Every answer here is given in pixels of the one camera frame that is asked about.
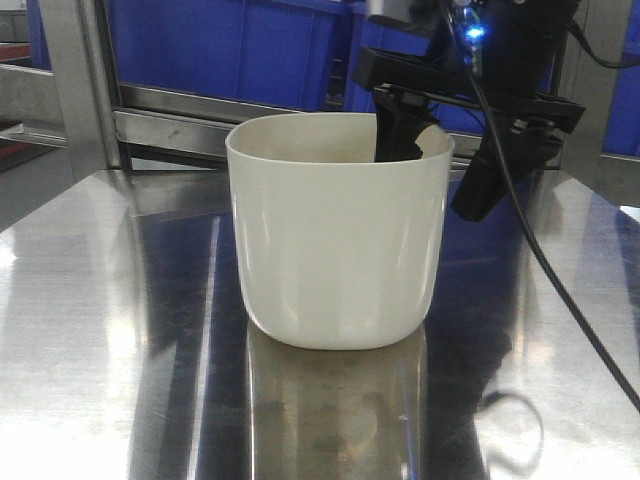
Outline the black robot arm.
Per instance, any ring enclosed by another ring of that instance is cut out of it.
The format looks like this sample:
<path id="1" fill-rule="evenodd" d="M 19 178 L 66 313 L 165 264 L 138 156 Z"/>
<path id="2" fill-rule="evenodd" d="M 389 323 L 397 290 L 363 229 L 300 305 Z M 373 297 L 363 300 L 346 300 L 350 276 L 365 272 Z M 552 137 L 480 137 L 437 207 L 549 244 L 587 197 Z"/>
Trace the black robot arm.
<path id="1" fill-rule="evenodd" d="M 422 54 L 364 46 L 353 81 L 373 97 L 378 162 L 417 157 L 417 138 L 436 124 L 432 102 L 484 115 L 483 136 L 451 206 L 480 221 L 532 171 L 557 156 L 584 109 L 540 86 L 576 1 L 373 1 L 370 20 L 420 36 Z"/>

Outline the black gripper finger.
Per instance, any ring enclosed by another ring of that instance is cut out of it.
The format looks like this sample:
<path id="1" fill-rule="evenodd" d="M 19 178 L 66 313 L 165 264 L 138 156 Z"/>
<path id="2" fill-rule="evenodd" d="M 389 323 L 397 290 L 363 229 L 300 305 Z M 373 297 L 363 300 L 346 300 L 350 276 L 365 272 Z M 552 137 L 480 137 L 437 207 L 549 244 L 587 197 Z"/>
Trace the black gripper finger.
<path id="1" fill-rule="evenodd" d="M 542 119 L 528 121 L 497 117 L 496 131 L 510 178 L 519 183 L 533 170 L 553 159 L 562 145 L 554 129 Z M 452 209 L 464 220 L 480 221 L 507 194 L 498 152 L 493 137 L 485 133 L 480 148 L 451 202 Z"/>
<path id="2" fill-rule="evenodd" d="M 429 108 L 430 98 L 415 92 L 375 92 L 375 163 L 420 159 L 417 140 L 438 120 Z"/>

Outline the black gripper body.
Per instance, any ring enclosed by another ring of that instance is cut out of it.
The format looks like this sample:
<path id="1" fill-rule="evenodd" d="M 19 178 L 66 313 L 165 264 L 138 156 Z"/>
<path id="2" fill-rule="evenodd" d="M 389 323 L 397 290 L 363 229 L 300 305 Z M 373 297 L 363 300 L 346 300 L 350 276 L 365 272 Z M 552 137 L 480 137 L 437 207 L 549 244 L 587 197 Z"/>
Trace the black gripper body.
<path id="1" fill-rule="evenodd" d="M 421 91 L 436 100 L 477 109 L 477 96 L 464 73 L 448 73 L 433 67 L 418 55 L 364 46 L 360 49 L 351 79 L 365 90 L 390 84 Z M 567 99 L 538 92 L 530 96 L 484 89 L 491 110 L 517 119 L 528 117 L 550 121 L 556 128 L 571 133 L 585 108 Z"/>

